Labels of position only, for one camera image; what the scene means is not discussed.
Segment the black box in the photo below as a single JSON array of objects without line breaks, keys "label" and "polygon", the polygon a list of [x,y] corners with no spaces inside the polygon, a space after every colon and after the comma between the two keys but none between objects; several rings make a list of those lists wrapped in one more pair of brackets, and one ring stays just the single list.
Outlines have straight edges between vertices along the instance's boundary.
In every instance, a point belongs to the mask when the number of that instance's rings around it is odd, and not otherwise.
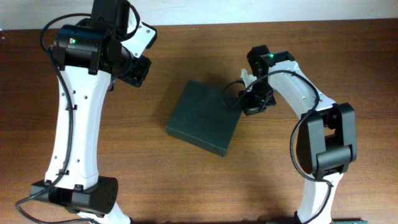
[{"label": "black box", "polygon": [[223,106],[238,97],[204,83],[187,82],[166,125],[167,133],[221,157],[228,151],[242,109]]}]

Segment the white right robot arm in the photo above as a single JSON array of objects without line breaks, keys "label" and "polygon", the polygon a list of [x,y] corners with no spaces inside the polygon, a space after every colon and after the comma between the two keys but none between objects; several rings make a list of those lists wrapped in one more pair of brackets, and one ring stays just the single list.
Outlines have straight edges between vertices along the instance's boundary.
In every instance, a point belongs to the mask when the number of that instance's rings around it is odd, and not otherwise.
[{"label": "white right robot arm", "polygon": [[241,72],[245,89],[239,92],[238,103],[244,114],[262,113],[274,106],[274,93],[278,92],[298,116],[289,153],[305,182],[294,222],[332,223],[336,188],[358,154],[354,108],[322,93],[286,50],[272,53],[260,45],[246,58],[252,74]]}]

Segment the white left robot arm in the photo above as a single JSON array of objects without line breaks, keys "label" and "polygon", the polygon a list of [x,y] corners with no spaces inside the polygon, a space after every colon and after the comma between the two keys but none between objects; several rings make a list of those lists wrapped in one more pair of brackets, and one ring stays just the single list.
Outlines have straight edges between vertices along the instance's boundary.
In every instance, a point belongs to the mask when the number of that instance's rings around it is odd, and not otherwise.
[{"label": "white left robot arm", "polygon": [[30,200],[63,207],[78,222],[132,222],[117,204],[118,180],[98,172],[101,112],[116,80],[142,85],[151,65],[143,52],[156,38],[156,29],[128,1],[95,1],[77,24],[59,30],[45,50],[59,84],[55,144]]}]

